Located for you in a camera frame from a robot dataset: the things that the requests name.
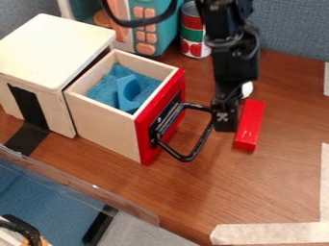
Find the open box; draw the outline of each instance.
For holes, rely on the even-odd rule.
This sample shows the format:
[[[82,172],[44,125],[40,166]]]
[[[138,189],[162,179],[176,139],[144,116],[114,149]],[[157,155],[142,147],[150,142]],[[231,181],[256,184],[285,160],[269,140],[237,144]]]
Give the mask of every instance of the open box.
[[[85,94],[119,63],[140,74],[162,81],[140,108],[129,114],[89,99]],[[184,70],[123,51],[113,50],[65,92],[78,135],[131,160],[148,165],[159,152],[152,148],[150,126],[177,96],[185,101]],[[179,123],[164,136],[166,140]]]

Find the red object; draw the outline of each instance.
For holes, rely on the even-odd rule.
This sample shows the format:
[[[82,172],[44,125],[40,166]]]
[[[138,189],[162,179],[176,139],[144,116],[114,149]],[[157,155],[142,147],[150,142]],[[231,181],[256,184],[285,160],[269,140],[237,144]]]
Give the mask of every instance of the red object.
[[[240,125],[234,141],[236,149],[254,152],[261,132],[265,102],[247,99],[240,118]]]
[[[203,30],[203,23],[200,16],[187,15],[183,12],[183,25],[194,30]]]
[[[183,53],[188,53],[188,51],[190,50],[189,44],[186,41],[184,41],[182,38],[181,38],[181,47]]]
[[[195,57],[201,57],[202,45],[201,43],[193,44],[190,46],[190,53]]]
[[[171,78],[171,80],[164,86],[164,88],[157,94],[157,96],[148,104],[148,106],[142,111],[139,117],[135,121],[137,136],[139,141],[139,155],[140,162],[143,165],[149,165],[157,154],[161,151],[161,148],[152,149],[149,136],[149,127],[158,115],[163,111],[165,106],[172,100],[172,98],[181,90],[182,102],[185,102],[185,70],[179,69],[177,73]],[[183,119],[182,113],[171,128],[164,135],[163,140],[168,139],[177,128],[179,122]]]

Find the white tape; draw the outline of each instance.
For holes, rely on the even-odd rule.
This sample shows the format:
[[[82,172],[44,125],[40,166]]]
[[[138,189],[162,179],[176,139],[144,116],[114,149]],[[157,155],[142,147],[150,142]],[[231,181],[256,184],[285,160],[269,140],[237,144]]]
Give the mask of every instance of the white tape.
[[[329,145],[322,144],[320,221],[329,222]]]
[[[329,62],[325,64],[324,72],[324,94],[329,96]]]
[[[218,225],[213,245],[329,243],[329,145],[322,144],[320,221],[290,224]]]
[[[213,245],[329,242],[329,223],[218,225]]]

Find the button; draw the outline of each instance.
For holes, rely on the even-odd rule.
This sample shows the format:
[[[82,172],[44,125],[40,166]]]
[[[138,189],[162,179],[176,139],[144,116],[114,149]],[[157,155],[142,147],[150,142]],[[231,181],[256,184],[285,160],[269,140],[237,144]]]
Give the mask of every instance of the button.
[[[146,26],[146,31],[151,32],[151,33],[155,33],[157,31],[157,25],[152,24],[152,25]]]
[[[145,38],[145,32],[136,32],[136,38],[137,38],[139,41],[143,41],[143,42],[145,42],[145,41],[146,41],[146,38]]]
[[[154,10],[154,9],[145,9],[144,15],[145,15],[145,18],[155,17],[156,10]]]
[[[150,43],[156,43],[158,41],[158,36],[156,34],[147,34],[146,41]]]
[[[139,43],[138,45],[136,45],[136,49],[140,53],[148,56],[152,56],[156,52],[155,46],[147,43]]]
[[[143,7],[134,7],[134,17],[143,18],[144,17],[143,11],[144,11]]]

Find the red drawer front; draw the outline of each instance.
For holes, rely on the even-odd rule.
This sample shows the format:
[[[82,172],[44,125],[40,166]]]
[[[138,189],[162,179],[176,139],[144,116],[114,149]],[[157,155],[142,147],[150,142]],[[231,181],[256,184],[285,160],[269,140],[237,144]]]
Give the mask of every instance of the red drawer front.
[[[164,86],[158,95],[149,103],[144,111],[139,115],[135,121],[136,131],[139,142],[140,162],[143,165],[149,165],[152,160],[161,151],[161,148],[152,148],[149,136],[149,127],[163,111],[165,106],[173,99],[178,91],[181,91],[182,102],[185,102],[185,70],[179,69],[171,80]],[[174,130],[177,128],[179,122],[184,117],[183,114],[175,121],[169,131],[163,137],[167,141]]]

